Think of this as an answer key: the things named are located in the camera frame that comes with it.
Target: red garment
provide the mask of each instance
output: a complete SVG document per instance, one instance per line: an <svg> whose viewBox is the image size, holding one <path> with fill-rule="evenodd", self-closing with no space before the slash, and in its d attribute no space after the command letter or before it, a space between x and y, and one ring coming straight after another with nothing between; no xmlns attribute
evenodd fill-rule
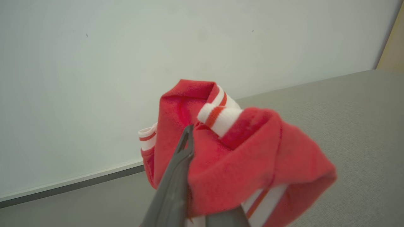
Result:
<svg viewBox="0 0 404 227"><path fill-rule="evenodd" d="M190 124L195 154L188 174L189 216L235 208L261 189L246 210L250 217L269 190L285 185L263 225L286 226L336 179L317 144L275 111L241 110L214 82L180 80L161 97L158 124L139 132L154 188Z"/></svg>

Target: dark gray trim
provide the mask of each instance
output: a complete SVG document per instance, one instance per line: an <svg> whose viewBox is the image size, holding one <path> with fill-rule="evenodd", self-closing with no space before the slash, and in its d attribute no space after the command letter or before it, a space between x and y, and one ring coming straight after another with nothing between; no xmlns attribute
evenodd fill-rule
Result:
<svg viewBox="0 0 404 227"><path fill-rule="evenodd" d="M134 168L130 168L130 169L127 169L127 170L122 170L122 171L111 173L111 174L101 176L101 177L96 177L96 178L93 178L93 179L90 179L90 180L74 183L74 184L71 184L71 185L66 185L66 186L63 186L63 187L58 187L58 188L54 188L54 189L51 189L51 190L42 191L42 192L38 192L38 193L35 193L35 194L18 197L18 198L12 199L12 200L2 201L2 202L0 202L0 209L4 208L4 207L29 202L29 201L32 201L32 200L38 200L38 199L42 199L42 198L45 198L45 197L48 197L48 196L53 196L53 195L65 193L65 192L68 192L68 191L73 191L73 190L76 190L76 189L96 185L96 184L99 184L99 183L102 183L102 182L114 180L114 179L117 179L117 178L120 178L120 177L126 177L126 176L129 176L129 175L132 175L132 174L135 174L135 173L139 173L139 172L143 172L143 171L145 171L145 167L143 165L142 166L137 166L137 167L134 167Z"/></svg>

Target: wall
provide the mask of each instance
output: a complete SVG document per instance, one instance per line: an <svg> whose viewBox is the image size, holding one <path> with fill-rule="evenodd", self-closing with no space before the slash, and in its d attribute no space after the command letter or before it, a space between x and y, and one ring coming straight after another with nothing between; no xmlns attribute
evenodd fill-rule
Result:
<svg viewBox="0 0 404 227"><path fill-rule="evenodd" d="M399 0L3 0L0 197L141 161L180 78L233 98L371 69Z"/></svg>

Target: gray carpet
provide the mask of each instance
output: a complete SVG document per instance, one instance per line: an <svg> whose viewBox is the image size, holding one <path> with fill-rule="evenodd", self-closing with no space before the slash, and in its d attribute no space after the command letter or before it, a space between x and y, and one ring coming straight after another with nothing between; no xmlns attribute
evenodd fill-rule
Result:
<svg viewBox="0 0 404 227"><path fill-rule="evenodd" d="M292 227L404 226L404 75L366 71L238 100L278 111L318 142L338 181ZM144 173L0 209L0 227L138 226Z"/></svg>

